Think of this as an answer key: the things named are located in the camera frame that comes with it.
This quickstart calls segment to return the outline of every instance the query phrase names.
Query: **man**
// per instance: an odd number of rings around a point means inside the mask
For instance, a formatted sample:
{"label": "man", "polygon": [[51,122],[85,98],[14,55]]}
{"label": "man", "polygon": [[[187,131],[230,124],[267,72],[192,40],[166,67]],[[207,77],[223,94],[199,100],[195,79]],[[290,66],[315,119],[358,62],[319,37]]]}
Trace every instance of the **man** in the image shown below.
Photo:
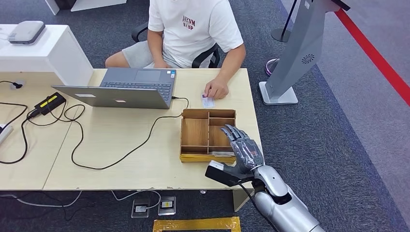
{"label": "man", "polygon": [[[245,46],[228,0],[150,0],[147,41],[110,56],[106,67],[190,68],[217,43],[226,53],[205,96],[224,98],[228,82],[245,58]],[[212,56],[200,66],[207,68]]]}

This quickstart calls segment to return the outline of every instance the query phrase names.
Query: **floor socket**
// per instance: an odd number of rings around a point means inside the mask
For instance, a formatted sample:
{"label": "floor socket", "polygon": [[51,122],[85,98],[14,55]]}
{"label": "floor socket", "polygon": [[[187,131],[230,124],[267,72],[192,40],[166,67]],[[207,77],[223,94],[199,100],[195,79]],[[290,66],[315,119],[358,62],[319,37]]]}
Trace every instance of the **floor socket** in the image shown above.
{"label": "floor socket", "polygon": [[132,203],[131,218],[148,218],[149,210],[147,207],[150,205],[150,199],[135,199]]}
{"label": "floor socket", "polygon": [[176,213],[176,197],[162,197],[158,207],[158,215],[174,215]]}

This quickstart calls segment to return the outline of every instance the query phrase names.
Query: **gray kiosk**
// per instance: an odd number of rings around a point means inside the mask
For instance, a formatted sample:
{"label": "gray kiosk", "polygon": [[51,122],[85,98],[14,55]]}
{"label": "gray kiosk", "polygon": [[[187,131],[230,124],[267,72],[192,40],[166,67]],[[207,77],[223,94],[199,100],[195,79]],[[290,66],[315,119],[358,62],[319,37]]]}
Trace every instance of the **gray kiosk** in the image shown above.
{"label": "gray kiosk", "polygon": [[324,17],[350,7],[341,0],[301,0],[288,45],[280,59],[272,60],[272,74],[259,83],[265,105],[298,103],[292,85],[295,84],[322,54]]}

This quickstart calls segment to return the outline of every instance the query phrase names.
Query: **office chair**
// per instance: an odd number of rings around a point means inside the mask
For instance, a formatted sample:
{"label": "office chair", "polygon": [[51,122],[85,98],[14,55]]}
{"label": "office chair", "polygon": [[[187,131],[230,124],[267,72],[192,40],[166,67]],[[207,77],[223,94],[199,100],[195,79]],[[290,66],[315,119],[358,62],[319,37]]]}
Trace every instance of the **office chair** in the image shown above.
{"label": "office chair", "polygon": [[[138,36],[144,32],[145,30],[148,29],[148,22],[145,22],[144,24],[141,24],[137,27],[135,27],[132,32],[131,32],[131,36],[132,39],[135,42],[140,42],[140,40],[138,39]],[[203,53],[199,54],[199,56],[197,56],[193,62],[192,62],[192,67],[193,68],[199,68],[199,66],[201,65],[201,63],[211,54],[213,53],[213,56],[211,58],[211,62],[209,64],[209,68],[216,68],[219,64],[220,61],[220,56],[219,56],[219,46],[218,44],[214,44],[214,46],[210,49],[208,49],[207,51],[204,51]]]}

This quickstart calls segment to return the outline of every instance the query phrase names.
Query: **laptop keyboard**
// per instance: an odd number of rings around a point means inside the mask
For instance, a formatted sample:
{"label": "laptop keyboard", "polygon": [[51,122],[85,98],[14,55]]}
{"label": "laptop keyboard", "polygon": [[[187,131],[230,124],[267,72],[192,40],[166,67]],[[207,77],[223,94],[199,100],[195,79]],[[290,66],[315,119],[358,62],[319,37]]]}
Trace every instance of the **laptop keyboard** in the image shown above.
{"label": "laptop keyboard", "polygon": [[101,87],[111,87],[111,88],[146,88],[146,89],[156,89],[164,98],[168,100],[170,97],[171,84],[146,84],[146,83],[133,83],[133,82],[109,82],[104,81]]}

